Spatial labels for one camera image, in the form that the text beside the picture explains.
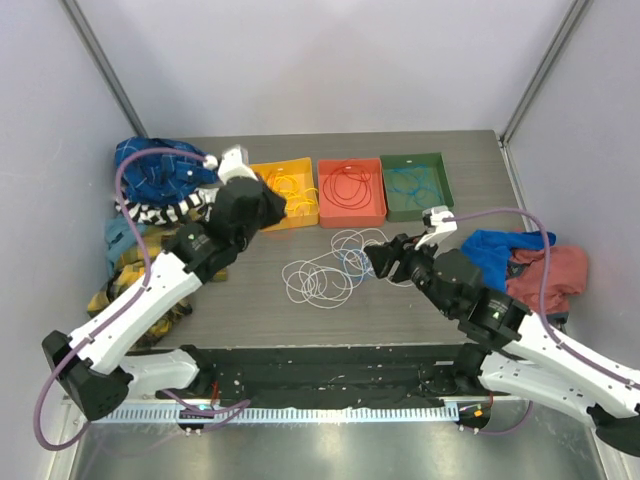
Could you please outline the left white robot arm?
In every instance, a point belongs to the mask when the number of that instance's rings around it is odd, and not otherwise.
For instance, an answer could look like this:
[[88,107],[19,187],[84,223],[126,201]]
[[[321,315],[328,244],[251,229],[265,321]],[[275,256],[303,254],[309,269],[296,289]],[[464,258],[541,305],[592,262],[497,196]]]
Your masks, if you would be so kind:
[[196,347],[144,355],[129,350],[173,306],[231,265],[259,230],[285,216],[285,199],[261,178],[226,181],[205,218],[180,227],[144,277],[71,334],[53,331],[43,340],[56,380],[87,420],[102,419],[138,395],[175,389],[200,399],[211,391],[212,363]]

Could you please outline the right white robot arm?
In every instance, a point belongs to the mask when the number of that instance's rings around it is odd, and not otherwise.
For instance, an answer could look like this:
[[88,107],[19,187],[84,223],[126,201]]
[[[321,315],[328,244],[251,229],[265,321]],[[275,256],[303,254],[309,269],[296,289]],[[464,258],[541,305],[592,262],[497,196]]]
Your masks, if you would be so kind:
[[436,254],[401,234],[365,247],[375,275],[409,281],[475,342],[477,361],[451,371],[457,391],[481,388],[520,396],[593,428],[610,447],[639,454],[639,372],[553,327],[526,305],[485,286],[481,270],[457,249]]

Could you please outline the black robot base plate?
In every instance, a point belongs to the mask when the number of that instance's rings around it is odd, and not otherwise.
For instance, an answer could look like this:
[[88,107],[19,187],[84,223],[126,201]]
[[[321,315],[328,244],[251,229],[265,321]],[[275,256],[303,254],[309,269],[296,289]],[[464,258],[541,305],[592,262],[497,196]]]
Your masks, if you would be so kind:
[[479,381],[486,353],[470,343],[202,349],[200,377],[171,391],[267,409],[439,407],[488,395]]

